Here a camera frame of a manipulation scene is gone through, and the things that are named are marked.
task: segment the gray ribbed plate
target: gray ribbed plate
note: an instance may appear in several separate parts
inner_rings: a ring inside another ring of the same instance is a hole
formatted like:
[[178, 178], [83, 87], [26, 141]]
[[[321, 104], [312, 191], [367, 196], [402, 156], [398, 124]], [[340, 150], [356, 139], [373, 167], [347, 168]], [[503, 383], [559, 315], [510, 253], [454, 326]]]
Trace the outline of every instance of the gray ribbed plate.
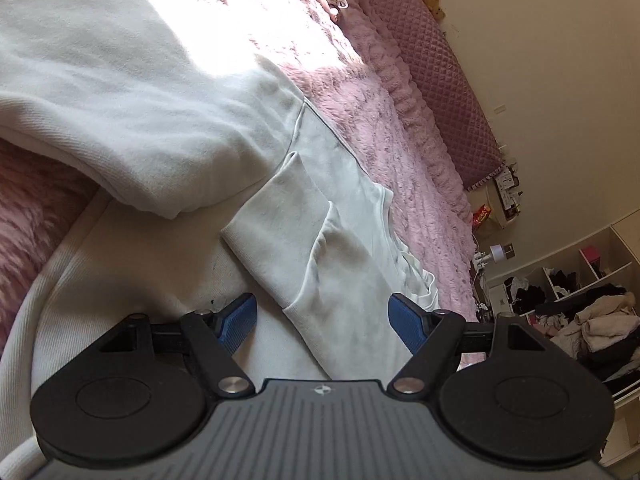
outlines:
[[516, 471], [456, 446], [422, 404], [387, 397], [375, 381], [271, 380], [228, 400], [184, 446], [120, 470], [52, 462], [36, 480], [513, 480], [612, 478], [595, 463]]

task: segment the stuffed toy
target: stuffed toy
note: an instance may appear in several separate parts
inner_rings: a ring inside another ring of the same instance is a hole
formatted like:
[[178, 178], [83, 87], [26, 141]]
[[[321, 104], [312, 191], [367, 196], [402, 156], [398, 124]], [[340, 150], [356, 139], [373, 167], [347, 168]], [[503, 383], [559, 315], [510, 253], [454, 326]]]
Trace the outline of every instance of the stuffed toy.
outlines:
[[442, 18], [446, 16], [444, 10], [440, 6], [440, 0], [423, 0], [424, 4], [431, 11], [433, 17], [439, 22]]

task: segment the metal screw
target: metal screw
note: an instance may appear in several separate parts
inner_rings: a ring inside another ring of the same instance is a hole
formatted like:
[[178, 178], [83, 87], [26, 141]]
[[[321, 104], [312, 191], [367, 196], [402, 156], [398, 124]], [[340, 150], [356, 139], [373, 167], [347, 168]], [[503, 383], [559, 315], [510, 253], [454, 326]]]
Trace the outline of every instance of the metal screw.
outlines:
[[401, 377], [394, 381], [394, 390], [401, 394], [417, 394], [424, 389], [424, 382], [415, 377]]
[[240, 394], [249, 387], [249, 381], [242, 377], [230, 376], [220, 379], [218, 387], [228, 394]]

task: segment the beige wall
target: beige wall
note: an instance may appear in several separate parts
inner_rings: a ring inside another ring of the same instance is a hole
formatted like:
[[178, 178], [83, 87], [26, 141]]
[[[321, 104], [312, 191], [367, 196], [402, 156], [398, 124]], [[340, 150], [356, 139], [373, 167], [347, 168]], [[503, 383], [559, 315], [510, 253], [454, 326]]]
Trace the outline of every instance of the beige wall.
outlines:
[[[640, 0], [442, 0], [442, 28], [501, 143], [519, 267], [640, 206]], [[497, 115], [495, 107], [506, 105]]]

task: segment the pink quilted headboard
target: pink quilted headboard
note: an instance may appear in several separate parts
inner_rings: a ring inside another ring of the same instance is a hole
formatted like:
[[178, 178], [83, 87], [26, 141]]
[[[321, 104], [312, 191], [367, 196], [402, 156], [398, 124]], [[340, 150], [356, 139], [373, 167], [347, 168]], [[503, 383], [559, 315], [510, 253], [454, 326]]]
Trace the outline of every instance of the pink quilted headboard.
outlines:
[[467, 189], [503, 167], [494, 134], [438, 23], [422, 0], [370, 0], [409, 66]]

